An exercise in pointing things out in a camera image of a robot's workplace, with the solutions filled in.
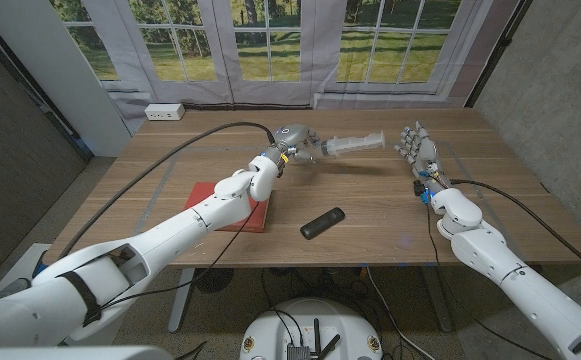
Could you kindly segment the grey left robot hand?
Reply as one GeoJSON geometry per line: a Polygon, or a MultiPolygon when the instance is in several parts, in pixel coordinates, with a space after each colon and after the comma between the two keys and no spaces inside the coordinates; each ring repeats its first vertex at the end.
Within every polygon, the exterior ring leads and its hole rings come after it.
{"type": "Polygon", "coordinates": [[[320,152],[321,139],[307,125],[285,125],[275,132],[274,140],[282,154],[296,163],[312,163],[320,152]]]}

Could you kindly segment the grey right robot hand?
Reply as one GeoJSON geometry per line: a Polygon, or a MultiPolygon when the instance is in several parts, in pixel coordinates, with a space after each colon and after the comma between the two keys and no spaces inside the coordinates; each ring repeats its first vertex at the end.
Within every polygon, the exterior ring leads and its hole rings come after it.
{"type": "Polygon", "coordinates": [[[436,144],[419,121],[415,123],[414,128],[405,127],[400,136],[400,142],[394,149],[411,166],[415,177],[419,177],[422,172],[427,174],[442,172],[436,144]]]}

